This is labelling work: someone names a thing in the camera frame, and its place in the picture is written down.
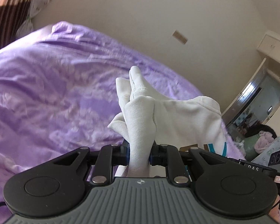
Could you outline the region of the brown striped curtain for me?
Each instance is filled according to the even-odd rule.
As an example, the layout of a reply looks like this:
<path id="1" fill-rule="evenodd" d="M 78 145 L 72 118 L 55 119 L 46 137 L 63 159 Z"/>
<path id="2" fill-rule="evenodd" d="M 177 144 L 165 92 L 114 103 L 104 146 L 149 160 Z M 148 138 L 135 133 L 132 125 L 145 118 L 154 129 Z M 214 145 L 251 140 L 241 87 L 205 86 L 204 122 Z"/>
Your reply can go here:
<path id="1" fill-rule="evenodd" d="M 15 41 L 32 0 L 0 0 L 0 49 Z"/>

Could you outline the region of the white printed sweatshirt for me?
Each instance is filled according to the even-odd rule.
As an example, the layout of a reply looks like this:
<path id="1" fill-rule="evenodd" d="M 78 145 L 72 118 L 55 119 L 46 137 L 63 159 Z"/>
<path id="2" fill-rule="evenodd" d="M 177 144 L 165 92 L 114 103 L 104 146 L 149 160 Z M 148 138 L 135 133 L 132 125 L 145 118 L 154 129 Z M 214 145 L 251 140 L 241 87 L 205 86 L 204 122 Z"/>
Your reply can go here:
<path id="1" fill-rule="evenodd" d="M 196 144 L 226 156 L 220 106 L 212 98 L 171 99 L 155 90 L 136 66 L 130 68 L 129 79 L 116 78 L 116 91 L 121 112 L 108 128 L 130 146 L 129 164 L 118 166 L 116 176 L 149 177 L 149 156 L 154 143 L 177 148 Z"/>

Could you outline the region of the purple bed sheet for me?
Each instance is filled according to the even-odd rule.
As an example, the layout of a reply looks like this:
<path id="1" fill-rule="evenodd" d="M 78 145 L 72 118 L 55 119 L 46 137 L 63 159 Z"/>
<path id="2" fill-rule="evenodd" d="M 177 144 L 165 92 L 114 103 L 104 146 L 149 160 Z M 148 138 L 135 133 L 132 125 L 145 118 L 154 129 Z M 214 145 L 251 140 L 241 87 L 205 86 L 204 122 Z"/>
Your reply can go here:
<path id="1" fill-rule="evenodd" d="M 14 175 L 80 147 L 125 140 L 108 128 L 121 112 L 116 78 L 132 66 L 174 100 L 203 96 L 179 74 L 98 31 L 68 22 L 0 50 L 0 202 Z M 227 156 L 241 159 L 222 123 Z"/>

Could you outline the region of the brown wall plate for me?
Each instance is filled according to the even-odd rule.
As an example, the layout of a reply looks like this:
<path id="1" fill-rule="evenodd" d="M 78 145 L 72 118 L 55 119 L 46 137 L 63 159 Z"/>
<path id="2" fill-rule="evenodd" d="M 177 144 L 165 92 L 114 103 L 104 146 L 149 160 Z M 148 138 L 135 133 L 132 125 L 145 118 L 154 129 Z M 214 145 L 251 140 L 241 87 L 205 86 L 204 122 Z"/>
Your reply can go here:
<path id="1" fill-rule="evenodd" d="M 183 36 L 179 31 L 175 31 L 173 34 L 172 34 L 172 36 L 174 37 L 174 38 L 176 38 L 179 42 L 181 42 L 183 45 L 185 45 L 186 43 L 187 43 L 187 41 L 188 41 L 188 39 L 185 37 L 185 36 Z"/>

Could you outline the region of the white wardrobe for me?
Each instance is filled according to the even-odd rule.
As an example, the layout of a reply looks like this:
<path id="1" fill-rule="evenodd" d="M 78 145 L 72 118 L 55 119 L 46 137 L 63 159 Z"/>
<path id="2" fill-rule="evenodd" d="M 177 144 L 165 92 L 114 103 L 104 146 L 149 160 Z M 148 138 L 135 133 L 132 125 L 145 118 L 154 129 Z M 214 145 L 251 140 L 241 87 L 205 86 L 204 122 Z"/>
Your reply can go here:
<path id="1" fill-rule="evenodd" d="M 280 136 L 280 35 L 267 31 L 256 50 L 259 67 L 222 116 L 234 141 L 259 124 Z"/>

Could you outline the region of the floral patterned pillow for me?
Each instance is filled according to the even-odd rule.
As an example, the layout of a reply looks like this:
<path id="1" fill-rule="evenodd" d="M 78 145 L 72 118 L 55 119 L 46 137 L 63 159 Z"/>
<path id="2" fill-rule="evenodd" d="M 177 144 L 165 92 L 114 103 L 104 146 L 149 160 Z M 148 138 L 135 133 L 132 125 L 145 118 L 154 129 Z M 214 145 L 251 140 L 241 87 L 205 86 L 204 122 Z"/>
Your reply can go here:
<path id="1" fill-rule="evenodd" d="M 16 32 L 16 38 L 22 38 L 34 31 L 33 19 L 44 9 L 51 0 L 32 0 L 27 17 Z"/>

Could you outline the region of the pink plush blanket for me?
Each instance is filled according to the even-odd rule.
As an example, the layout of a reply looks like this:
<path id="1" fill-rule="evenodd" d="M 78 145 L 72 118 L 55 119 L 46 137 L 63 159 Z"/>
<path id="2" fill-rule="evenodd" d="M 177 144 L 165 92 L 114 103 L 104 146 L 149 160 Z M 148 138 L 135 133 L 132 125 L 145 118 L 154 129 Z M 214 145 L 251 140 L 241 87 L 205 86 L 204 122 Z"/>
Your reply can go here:
<path id="1" fill-rule="evenodd" d="M 259 138 L 254 145 L 254 150 L 257 154 L 261 154 L 268 148 L 274 141 L 273 135 L 267 131 L 260 131 Z"/>

